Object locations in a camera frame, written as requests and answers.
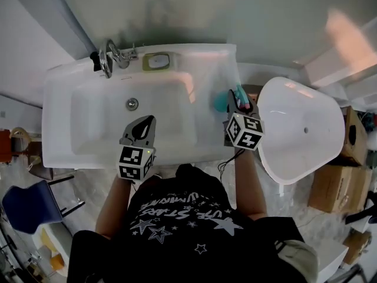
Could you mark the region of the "teal cleaning sponge brush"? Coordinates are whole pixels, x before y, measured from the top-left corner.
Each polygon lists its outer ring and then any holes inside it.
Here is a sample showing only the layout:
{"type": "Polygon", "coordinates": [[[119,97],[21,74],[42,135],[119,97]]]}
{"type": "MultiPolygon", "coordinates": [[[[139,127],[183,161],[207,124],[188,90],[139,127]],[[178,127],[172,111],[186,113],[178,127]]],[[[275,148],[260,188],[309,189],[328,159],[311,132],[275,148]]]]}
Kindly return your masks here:
{"type": "MultiPolygon", "coordinates": [[[[221,113],[227,112],[228,107],[228,90],[222,91],[215,96],[213,101],[214,108],[221,113]]],[[[236,100],[236,106],[242,111],[247,110],[251,112],[252,107],[249,98],[240,84],[236,86],[236,89],[232,90],[234,98],[236,100]]]]}

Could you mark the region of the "white rectangular sink basin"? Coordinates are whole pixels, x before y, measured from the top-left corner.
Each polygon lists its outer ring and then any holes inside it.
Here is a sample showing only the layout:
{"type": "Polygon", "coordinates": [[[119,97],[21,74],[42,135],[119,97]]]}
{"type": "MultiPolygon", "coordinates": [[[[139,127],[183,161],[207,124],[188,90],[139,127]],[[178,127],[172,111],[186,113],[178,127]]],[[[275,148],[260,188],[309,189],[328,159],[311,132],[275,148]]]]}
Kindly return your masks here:
{"type": "Polygon", "coordinates": [[[240,77],[233,44],[168,44],[137,48],[167,52],[171,67],[143,71],[142,61],[117,65],[107,79],[85,58],[47,72],[42,108],[44,165],[56,168],[115,168],[120,138],[132,121],[156,118],[158,165],[218,160],[230,153],[223,144],[227,116],[213,101],[236,88],[240,77]],[[138,108],[127,110],[128,99],[138,108]]]}

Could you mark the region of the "large cardboard box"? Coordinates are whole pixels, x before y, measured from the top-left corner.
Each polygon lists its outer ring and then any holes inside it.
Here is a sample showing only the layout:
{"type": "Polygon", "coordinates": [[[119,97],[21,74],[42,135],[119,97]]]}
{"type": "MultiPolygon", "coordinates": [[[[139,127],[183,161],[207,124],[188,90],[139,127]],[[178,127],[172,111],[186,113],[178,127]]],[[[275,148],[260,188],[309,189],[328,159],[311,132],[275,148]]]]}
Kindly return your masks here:
{"type": "Polygon", "coordinates": [[[325,213],[360,212],[371,179],[369,168],[327,164],[315,171],[307,205],[325,213]]]}

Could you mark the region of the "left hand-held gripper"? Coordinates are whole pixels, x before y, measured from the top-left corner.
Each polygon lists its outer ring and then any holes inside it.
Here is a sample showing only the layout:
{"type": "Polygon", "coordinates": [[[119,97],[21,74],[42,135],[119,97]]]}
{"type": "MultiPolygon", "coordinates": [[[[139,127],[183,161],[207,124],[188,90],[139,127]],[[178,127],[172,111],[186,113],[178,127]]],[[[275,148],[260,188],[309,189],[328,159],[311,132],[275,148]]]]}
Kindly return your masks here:
{"type": "Polygon", "coordinates": [[[153,147],[156,134],[156,118],[152,115],[140,117],[124,130],[117,157],[117,174],[121,179],[142,182],[151,169],[156,149],[153,147]],[[144,140],[141,144],[132,140],[144,140]]]}

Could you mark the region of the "white box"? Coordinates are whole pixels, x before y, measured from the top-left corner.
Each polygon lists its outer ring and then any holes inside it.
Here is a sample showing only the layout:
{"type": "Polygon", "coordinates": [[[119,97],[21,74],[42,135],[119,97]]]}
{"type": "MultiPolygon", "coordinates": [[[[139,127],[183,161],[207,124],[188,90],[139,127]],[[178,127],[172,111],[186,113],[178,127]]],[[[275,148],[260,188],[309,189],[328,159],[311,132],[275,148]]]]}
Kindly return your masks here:
{"type": "Polygon", "coordinates": [[[316,283],[325,283],[335,274],[347,254],[348,247],[332,239],[323,240],[317,248],[319,273],[316,283]]]}

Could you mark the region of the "blue chair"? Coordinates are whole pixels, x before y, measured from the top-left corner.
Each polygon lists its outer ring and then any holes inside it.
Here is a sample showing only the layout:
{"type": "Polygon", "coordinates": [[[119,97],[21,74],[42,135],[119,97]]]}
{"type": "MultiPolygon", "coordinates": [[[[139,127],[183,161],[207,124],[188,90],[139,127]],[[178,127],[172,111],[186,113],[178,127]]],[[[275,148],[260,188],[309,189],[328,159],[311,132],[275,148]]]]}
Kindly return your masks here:
{"type": "Polygon", "coordinates": [[[80,201],[71,209],[58,206],[52,185],[73,179],[67,176],[62,179],[42,180],[27,188],[11,186],[2,199],[2,207],[6,217],[16,231],[33,235],[40,225],[60,223],[63,219],[85,205],[80,201]]]}

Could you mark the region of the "green and white tub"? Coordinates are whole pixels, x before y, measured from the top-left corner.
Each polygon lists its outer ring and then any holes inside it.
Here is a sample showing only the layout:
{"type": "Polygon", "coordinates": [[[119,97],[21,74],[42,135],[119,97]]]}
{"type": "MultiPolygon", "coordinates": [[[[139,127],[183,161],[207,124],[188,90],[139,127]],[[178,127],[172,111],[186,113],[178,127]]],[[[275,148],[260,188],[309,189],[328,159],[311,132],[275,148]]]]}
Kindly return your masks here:
{"type": "Polygon", "coordinates": [[[341,152],[345,122],[332,97],[274,77],[263,86],[257,106],[265,129],[259,155],[275,182],[296,183],[341,152]]]}

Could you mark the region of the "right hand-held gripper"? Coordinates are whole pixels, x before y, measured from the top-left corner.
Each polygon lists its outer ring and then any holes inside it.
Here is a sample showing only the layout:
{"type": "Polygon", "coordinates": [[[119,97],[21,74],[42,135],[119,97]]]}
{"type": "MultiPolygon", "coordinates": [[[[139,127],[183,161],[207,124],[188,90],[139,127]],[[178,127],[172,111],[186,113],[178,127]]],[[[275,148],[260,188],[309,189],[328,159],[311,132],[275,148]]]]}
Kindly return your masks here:
{"type": "Polygon", "coordinates": [[[259,120],[259,108],[252,96],[247,94],[245,114],[241,114],[233,90],[227,93],[227,119],[225,134],[233,147],[255,151],[264,137],[264,122],[259,120]]]}

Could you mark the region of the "small cardboard box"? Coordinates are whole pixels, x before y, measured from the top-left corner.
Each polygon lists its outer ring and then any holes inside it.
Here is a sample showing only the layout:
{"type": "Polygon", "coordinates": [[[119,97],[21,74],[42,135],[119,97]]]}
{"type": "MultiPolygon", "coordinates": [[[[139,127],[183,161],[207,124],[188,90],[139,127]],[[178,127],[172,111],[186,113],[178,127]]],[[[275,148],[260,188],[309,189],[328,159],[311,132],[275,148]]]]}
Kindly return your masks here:
{"type": "Polygon", "coordinates": [[[352,265],[361,255],[363,250],[369,244],[372,234],[368,231],[361,233],[356,230],[350,231],[343,245],[348,247],[348,251],[343,259],[343,262],[352,265]]]}

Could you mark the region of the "wooden chair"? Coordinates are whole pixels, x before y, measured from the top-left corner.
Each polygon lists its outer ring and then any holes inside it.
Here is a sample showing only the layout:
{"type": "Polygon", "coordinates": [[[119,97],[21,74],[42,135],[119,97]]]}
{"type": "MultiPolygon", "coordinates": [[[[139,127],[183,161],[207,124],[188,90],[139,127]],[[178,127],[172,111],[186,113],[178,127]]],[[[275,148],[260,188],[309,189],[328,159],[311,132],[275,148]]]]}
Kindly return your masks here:
{"type": "Polygon", "coordinates": [[[10,132],[9,138],[21,139],[22,142],[26,143],[26,148],[20,154],[26,155],[28,158],[28,171],[30,171],[33,166],[40,164],[42,162],[41,149],[35,148],[35,146],[42,144],[41,137],[31,136],[22,127],[13,128],[10,132]]]}

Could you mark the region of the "cardboard box with hole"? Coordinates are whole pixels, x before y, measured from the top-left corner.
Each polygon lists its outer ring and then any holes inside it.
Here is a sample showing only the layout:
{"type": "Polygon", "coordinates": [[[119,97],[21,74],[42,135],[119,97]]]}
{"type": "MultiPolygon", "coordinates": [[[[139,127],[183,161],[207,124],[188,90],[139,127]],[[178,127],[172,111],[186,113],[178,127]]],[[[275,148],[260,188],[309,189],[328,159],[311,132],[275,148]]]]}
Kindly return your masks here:
{"type": "Polygon", "coordinates": [[[358,113],[351,106],[341,110],[345,122],[345,138],[339,154],[340,160],[351,166],[363,166],[368,153],[366,130],[358,113]]]}

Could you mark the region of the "person's right forearm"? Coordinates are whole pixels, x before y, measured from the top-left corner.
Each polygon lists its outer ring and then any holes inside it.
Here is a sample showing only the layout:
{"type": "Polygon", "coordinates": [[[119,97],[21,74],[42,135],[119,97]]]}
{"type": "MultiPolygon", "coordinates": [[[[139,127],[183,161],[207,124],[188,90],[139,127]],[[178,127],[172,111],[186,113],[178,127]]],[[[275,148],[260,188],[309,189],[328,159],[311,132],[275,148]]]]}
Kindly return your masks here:
{"type": "Polygon", "coordinates": [[[234,150],[237,210],[256,221],[267,216],[266,201],[252,151],[234,150]]]}

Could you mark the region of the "soap dish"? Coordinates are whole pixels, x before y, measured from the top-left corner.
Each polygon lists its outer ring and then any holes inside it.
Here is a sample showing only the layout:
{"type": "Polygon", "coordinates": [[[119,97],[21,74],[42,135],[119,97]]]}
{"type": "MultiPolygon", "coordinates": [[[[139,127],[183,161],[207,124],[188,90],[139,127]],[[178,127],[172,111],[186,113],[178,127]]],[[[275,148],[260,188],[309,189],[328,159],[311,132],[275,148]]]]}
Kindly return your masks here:
{"type": "Polygon", "coordinates": [[[143,71],[166,70],[170,67],[170,57],[167,53],[159,52],[145,54],[142,59],[143,71]]]}

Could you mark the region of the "person's black printed t-shirt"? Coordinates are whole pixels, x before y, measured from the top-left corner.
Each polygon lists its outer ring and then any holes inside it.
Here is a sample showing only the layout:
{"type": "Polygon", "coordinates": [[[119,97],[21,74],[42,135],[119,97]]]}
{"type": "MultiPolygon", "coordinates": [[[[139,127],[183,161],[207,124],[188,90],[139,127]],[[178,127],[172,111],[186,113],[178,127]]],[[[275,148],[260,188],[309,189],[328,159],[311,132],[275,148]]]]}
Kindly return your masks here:
{"type": "Polygon", "coordinates": [[[243,215],[217,178],[184,164],[139,188],[111,239],[74,235],[67,283],[306,283],[278,257],[288,239],[302,239],[293,219],[243,215]]]}

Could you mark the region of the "beige fabric bag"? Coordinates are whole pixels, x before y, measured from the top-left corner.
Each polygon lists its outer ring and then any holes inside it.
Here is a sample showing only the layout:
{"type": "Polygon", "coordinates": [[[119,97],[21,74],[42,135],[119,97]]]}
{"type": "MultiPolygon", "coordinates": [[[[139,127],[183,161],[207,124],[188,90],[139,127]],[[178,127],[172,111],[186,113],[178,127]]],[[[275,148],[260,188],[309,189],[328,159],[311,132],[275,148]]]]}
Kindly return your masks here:
{"type": "Polygon", "coordinates": [[[316,250],[298,240],[276,241],[278,257],[297,270],[306,283],[316,283],[319,275],[319,257],[316,250]]]}

